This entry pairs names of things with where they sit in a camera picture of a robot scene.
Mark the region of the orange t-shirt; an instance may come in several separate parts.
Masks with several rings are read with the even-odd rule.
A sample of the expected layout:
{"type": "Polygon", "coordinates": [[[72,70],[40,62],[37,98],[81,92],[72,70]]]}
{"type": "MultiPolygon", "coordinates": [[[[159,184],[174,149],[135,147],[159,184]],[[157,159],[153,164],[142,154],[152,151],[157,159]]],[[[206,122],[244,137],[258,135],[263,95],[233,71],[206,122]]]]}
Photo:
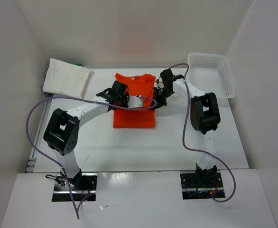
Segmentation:
{"type": "MultiPolygon", "coordinates": [[[[144,74],[128,77],[117,73],[115,78],[128,86],[130,95],[153,97],[155,76],[144,74]]],[[[127,111],[117,109],[113,114],[114,128],[154,128],[155,125],[155,110],[127,111]]]]}

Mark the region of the white t-shirt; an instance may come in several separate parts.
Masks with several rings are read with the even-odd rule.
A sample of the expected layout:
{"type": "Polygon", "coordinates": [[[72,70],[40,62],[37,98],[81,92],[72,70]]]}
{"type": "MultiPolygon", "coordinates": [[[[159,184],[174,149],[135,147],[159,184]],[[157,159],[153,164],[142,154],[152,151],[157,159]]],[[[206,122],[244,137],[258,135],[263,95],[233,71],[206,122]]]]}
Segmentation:
{"type": "Polygon", "coordinates": [[[83,98],[94,71],[57,59],[50,59],[45,78],[47,93],[83,98]]]}

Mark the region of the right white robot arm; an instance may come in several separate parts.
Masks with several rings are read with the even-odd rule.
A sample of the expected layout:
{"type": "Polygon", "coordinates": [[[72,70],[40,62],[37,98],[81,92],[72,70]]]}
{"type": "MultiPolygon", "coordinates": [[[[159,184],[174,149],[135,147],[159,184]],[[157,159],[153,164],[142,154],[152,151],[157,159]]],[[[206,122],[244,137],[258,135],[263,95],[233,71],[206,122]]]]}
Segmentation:
{"type": "Polygon", "coordinates": [[[157,104],[155,109],[167,105],[167,98],[178,94],[187,100],[187,110],[182,133],[184,148],[193,152],[201,152],[203,156],[195,166],[195,181],[201,187],[207,186],[215,178],[217,167],[214,161],[214,135],[221,121],[216,95],[206,93],[185,80],[183,75],[174,75],[172,70],[165,69],[160,73],[160,79],[156,81],[152,104],[157,104]],[[185,144],[187,122],[198,133],[200,141],[199,149],[192,149],[185,144]]]}

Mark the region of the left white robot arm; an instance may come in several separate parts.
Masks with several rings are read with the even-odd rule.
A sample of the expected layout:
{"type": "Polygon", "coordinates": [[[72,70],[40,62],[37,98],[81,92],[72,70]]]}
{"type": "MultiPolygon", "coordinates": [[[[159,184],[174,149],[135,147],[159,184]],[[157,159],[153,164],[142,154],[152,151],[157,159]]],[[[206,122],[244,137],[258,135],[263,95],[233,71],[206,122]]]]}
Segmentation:
{"type": "Polygon", "coordinates": [[[43,139],[62,165],[61,173],[65,185],[71,190],[78,189],[82,184],[82,171],[74,154],[79,129],[93,118],[115,110],[115,107],[110,106],[112,104],[128,107],[129,97],[128,86],[115,81],[111,88],[98,93],[91,103],[67,111],[60,108],[53,111],[43,139]]]}

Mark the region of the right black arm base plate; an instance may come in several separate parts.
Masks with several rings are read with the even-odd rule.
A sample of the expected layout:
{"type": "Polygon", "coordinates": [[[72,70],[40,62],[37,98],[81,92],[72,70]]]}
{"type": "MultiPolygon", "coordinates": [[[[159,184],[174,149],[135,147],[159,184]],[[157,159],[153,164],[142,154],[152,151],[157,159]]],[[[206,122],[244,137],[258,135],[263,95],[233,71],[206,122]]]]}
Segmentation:
{"type": "Polygon", "coordinates": [[[194,171],[181,172],[180,180],[183,200],[211,199],[213,193],[215,193],[215,199],[225,198],[219,172],[213,179],[206,182],[199,182],[194,171]]]}

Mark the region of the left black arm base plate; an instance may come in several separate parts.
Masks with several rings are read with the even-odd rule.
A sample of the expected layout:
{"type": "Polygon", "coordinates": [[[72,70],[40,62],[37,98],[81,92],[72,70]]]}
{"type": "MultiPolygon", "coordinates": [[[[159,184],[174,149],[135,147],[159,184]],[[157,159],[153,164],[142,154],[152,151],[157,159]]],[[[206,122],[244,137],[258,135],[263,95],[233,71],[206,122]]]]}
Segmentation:
{"type": "MultiPolygon", "coordinates": [[[[83,198],[90,195],[85,201],[96,200],[96,186],[97,186],[97,173],[83,173],[81,183],[75,187],[71,186],[71,193],[75,202],[80,202],[83,198]]],[[[46,178],[55,181],[52,202],[70,202],[71,197],[67,186],[67,181],[63,178],[61,173],[55,175],[47,174],[46,178]]]]}

